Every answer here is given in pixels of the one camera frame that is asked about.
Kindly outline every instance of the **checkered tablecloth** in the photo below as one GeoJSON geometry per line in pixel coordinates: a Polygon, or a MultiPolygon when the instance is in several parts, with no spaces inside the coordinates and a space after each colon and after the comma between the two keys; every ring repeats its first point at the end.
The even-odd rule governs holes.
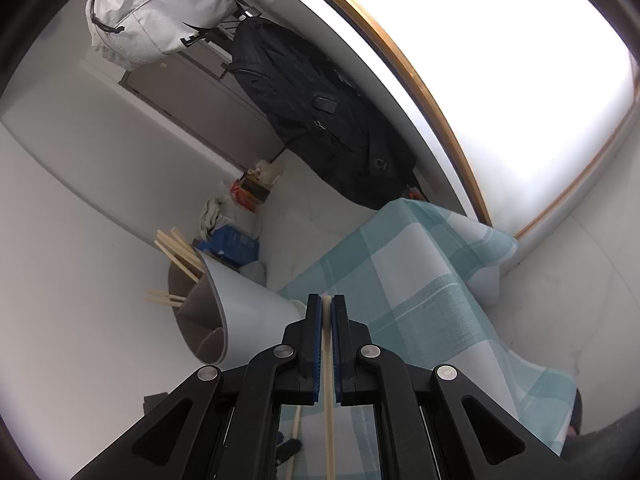
{"type": "MultiPolygon", "coordinates": [[[[482,311],[497,295],[498,266],[516,249],[510,236],[425,202],[395,200],[285,286],[303,301],[312,292],[344,294],[350,319],[374,343],[424,368],[450,363],[529,431],[560,453],[574,405],[568,375],[509,350],[482,311]]],[[[302,408],[294,478],[326,478],[324,407],[302,408]]],[[[283,409],[289,435],[294,408],[283,409]]],[[[370,406],[335,407],[337,478],[380,477],[370,406]]],[[[282,475],[281,466],[278,474],[282,475]]]]}

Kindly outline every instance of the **white backpack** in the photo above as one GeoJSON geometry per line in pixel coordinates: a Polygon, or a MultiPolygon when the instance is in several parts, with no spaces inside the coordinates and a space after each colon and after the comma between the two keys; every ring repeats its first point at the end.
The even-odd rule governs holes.
{"type": "Polygon", "coordinates": [[[236,10],[235,0],[88,0],[86,18],[94,49],[135,70],[186,48],[236,10]]]}

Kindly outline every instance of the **silver screw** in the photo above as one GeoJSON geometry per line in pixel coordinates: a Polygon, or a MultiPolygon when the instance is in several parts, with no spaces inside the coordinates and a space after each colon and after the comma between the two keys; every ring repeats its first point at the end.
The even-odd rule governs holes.
{"type": "Polygon", "coordinates": [[[380,348],[378,348],[375,345],[364,345],[360,349],[360,353],[364,357],[368,357],[368,358],[378,357],[380,355],[380,348]]]}
{"type": "Polygon", "coordinates": [[[201,381],[212,381],[218,376],[218,369],[213,366],[203,366],[198,370],[198,378],[201,381]]]}
{"type": "Polygon", "coordinates": [[[289,345],[278,345],[273,349],[273,354],[280,358],[291,357],[293,355],[293,348],[289,345]]]}
{"type": "Polygon", "coordinates": [[[445,381],[452,381],[458,376],[458,372],[453,366],[442,365],[438,368],[438,377],[445,381]]]}

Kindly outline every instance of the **white tile floor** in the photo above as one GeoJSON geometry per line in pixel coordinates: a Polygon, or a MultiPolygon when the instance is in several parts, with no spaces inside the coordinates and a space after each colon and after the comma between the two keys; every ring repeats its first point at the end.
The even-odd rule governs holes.
{"type": "Polygon", "coordinates": [[[284,173],[258,214],[267,288],[280,290],[366,222],[375,211],[350,202],[297,155],[276,160],[284,173]]]}
{"type": "Polygon", "coordinates": [[[488,311],[519,355],[575,376],[584,431],[640,406],[640,127],[488,311]]]}

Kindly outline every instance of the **triangular cutout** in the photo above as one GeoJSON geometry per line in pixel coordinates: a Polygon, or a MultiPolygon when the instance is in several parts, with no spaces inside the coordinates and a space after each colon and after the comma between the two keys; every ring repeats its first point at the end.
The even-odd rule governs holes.
{"type": "Polygon", "coordinates": [[[524,442],[511,433],[475,398],[465,397],[462,399],[462,405],[489,464],[497,465],[524,452],[524,442]]]}
{"type": "Polygon", "coordinates": [[[134,443],[131,452],[156,465],[166,465],[192,406],[191,399],[178,402],[169,413],[134,443]]]}

